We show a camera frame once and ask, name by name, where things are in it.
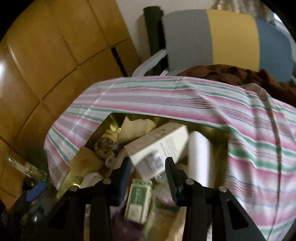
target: brown blanket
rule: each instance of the brown blanket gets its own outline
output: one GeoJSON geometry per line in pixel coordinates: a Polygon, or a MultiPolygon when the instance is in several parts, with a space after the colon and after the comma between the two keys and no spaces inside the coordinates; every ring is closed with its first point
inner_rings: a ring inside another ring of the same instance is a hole
{"type": "Polygon", "coordinates": [[[178,76],[202,78],[235,86],[255,83],[265,89],[273,98],[296,107],[295,84],[293,82],[278,83],[264,69],[255,72],[222,64],[198,65],[181,72],[178,76]]]}

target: dark green rolled mat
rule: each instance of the dark green rolled mat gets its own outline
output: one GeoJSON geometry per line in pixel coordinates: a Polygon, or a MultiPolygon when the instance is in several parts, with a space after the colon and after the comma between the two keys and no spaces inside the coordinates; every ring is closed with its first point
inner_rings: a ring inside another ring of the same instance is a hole
{"type": "MultiPolygon", "coordinates": [[[[161,18],[163,11],[159,6],[149,6],[143,9],[151,56],[165,48],[165,37],[161,18]]],[[[152,69],[153,75],[160,75],[168,67],[167,57],[163,58],[152,69]]]]}

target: white cardboard box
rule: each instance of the white cardboard box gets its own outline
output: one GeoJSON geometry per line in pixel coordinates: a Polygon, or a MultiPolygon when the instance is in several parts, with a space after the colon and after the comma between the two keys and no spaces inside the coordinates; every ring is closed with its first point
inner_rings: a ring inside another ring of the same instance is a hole
{"type": "Polygon", "coordinates": [[[149,181],[165,170],[165,159],[176,163],[188,140],[187,126],[168,122],[137,140],[126,149],[143,181],[149,181]]]}

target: white roll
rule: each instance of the white roll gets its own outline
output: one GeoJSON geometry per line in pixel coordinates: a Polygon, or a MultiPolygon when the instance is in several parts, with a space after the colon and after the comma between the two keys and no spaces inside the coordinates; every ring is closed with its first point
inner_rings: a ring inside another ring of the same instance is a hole
{"type": "Polygon", "coordinates": [[[197,131],[189,136],[188,177],[204,187],[211,187],[211,143],[197,131]]]}

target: small box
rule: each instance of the small box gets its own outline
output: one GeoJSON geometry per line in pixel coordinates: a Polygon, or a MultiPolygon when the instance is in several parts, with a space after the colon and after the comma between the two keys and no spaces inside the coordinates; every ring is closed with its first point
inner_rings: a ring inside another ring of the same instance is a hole
{"type": "Polygon", "coordinates": [[[167,157],[179,160],[187,140],[187,126],[168,122],[124,148],[143,181],[149,181],[165,170],[167,157]]]}
{"type": "Polygon", "coordinates": [[[125,219],[144,224],[152,195],[152,182],[133,179],[126,205],[125,219]]]}

